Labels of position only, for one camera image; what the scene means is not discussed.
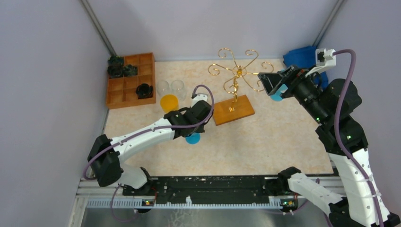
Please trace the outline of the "yellow plastic wine glass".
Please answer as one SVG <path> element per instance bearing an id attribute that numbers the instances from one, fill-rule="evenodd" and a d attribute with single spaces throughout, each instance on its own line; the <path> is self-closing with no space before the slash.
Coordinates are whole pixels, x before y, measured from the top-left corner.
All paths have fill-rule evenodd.
<path id="1" fill-rule="evenodd" d="M 170 111 L 177 111 L 179 109 L 178 98 L 172 94 L 161 97 L 159 104 L 163 112 L 166 114 Z"/>

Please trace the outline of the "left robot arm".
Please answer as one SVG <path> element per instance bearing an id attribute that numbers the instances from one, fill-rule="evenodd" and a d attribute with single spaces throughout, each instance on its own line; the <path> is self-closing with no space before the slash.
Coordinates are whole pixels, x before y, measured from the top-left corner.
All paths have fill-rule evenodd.
<path id="1" fill-rule="evenodd" d="M 94 180 L 100 187 L 113 183 L 134 189 L 145 186 L 151 180 L 146 170 L 125 166 L 125 161 L 159 143 L 203 133 L 212 114 L 213 105 L 199 100 L 191 107 L 170 111 L 155 123 L 135 132 L 114 138 L 105 134 L 98 136 L 87 157 Z"/>

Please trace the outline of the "gold wire glass rack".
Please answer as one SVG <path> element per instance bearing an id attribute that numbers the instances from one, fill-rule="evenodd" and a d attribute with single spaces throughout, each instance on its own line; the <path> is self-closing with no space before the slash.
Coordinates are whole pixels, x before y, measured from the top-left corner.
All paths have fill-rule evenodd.
<path id="1" fill-rule="evenodd" d="M 232 78 L 223 83 L 223 90 L 226 93 L 231 94 L 233 98 L 214 104 L 213 119 L 217 126 L 255 114 L 255 110 L 252 107 L 247 95 L 238 95 L 239 79 L 242 79 L 253 91 L 262 92 L 265 90 L 261 89 L 261 81 L 258 80 L 256 82 L 257 87 L 254 87 L 245 78 L 247 75 L 258 75 L 256 72 L 248 72 L 247 68 L 259 57 L 259 53 L 253 49 L 246 50 L 244 52 L 245 55 L 251 56 L 252 60 L 245 66 L 241 66 L 236 62 L 234 53 L 228 48 L 221 48 L 218 50 L 218 57 L 224 59 L 228 53 L 231 54 L 234 63 L 233 67 L 228 68 L 217 63 L 213 63 L 208 67 L 208 73 L 212 76 L 218 76 L 221 69 L 230 71 L 233 74 Z"/>

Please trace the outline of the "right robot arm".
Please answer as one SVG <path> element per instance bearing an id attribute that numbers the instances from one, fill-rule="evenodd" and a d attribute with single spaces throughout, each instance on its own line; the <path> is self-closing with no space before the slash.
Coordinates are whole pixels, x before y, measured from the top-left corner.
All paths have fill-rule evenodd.
<path id="1" fill-rule="evenodd" d="M 351 117 L 362 102 L 357 88 L 350 79 L 336 79 L 322 89 L 313 82 L 317 76 L 315 70 L 291 66 L 276 73 L 259 73 L 258 79 L 267 95 L 295 98 L 318 123 L 316 134 L 337 168 L 345 195 L 329 191 L 296 167 L 279 173 L 279 189 L 304 196 L 333 227 L 399 225 L 399 215 L 386 208 L 375 184 L 365 132 Z"/>

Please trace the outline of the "clear ribbed wine glass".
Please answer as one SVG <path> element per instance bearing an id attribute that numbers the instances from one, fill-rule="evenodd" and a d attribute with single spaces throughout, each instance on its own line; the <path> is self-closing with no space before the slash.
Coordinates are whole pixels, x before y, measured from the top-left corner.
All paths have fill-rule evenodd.
<path id="1" fill-rule="evenodd" d="M 160 80 L 156 84 L 157 93 L 162 98 L 165 95 L 171 94 L 171 88 L 168 81 Z"/>

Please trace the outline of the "blue plastic wine glass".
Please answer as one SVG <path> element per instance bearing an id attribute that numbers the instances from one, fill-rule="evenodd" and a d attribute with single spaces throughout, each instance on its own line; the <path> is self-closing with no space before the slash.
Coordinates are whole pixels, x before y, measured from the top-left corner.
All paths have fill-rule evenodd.
<path id="1" fill-rule="evenodd" d="M 282 101 L 283 98 L 280 95 L 284 93 L 287 89 L 288 87 L 285 84 L 281 85 L 280 88 L 278 88 L 278 90 L 273 95 L 270 96 L 270 98 L 276 102 Z"/>

